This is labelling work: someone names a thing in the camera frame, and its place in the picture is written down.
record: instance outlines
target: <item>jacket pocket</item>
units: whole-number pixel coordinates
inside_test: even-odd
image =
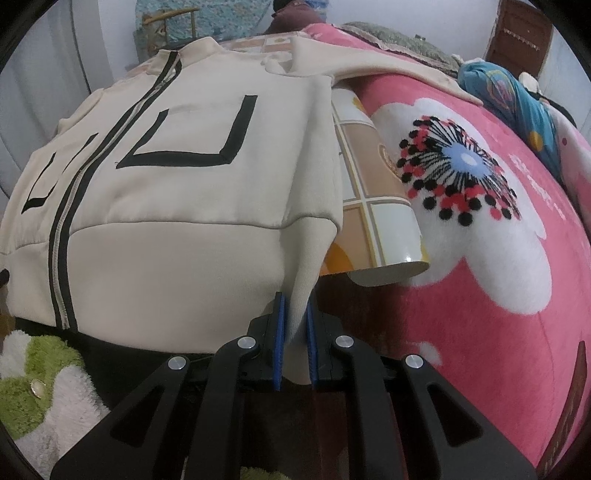
[[[252,114],[255,109],[257,95],[245,95],[235,116],[232,127],[223,147],[218,153],[197,153],[181,150],[154,150],[138,153],[138,150],[149,143],[157,147],[158,135],[165,135],[167,127],[174,128],[168,121],[172,115],[166,109],[158,114],[156,121],[139,139],[129,153],[117,164],[116,168],[125,167],[213,167],[232,163],[242,148],[248,131]]]

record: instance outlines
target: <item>brown door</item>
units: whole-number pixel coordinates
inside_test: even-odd
[[[537,8],[518,0],[503,0],[487,61],[515,77],[540,74],[552,37],[552,23]]]

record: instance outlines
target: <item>bed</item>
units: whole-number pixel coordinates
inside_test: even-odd
[[[375,48],[331,25],[304,31]],[[532,151],[483,107],[394,74],[350,86],[406,185],[431,267],[378,288],[323,277],[319,306],[384,355],[427,358],[544,477],[588,409],[583,224]],[[329,450],[340,451],[341,434],[329,435]]]

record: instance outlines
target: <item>blue gripper pad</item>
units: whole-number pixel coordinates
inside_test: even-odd
[[[285,342],[285,315],[286,315],[285,295],[281,294],[277,312],[277,330],[275,331],[275,345],[273,348],[273,389],[281,389],[282,369],[283,369],[283,344]]]
[[[318,346],[316,344],[316,331],[310,302],[308,302],[308,306],[306,307],[306,333],[308,343],[308,370],[312,388],[316,388],[318,383]]]

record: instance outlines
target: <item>metal screw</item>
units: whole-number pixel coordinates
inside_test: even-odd
[[[253,337],[242,337],[238,339],[238,346],[248,350],[256,345],[256,340]]]
[[[171,370],[182,370],[187,365],[187,359],[183,356],[174,356],[168,361],[168,368]]]
[[[406,357],[405,362],[410,368],[421,368],[425,363],[422,357],[418,355],[409,355]]]
[[[338,336],[335,340],[336,344],[342,348],[351,348],[355,341],[349,335]]]

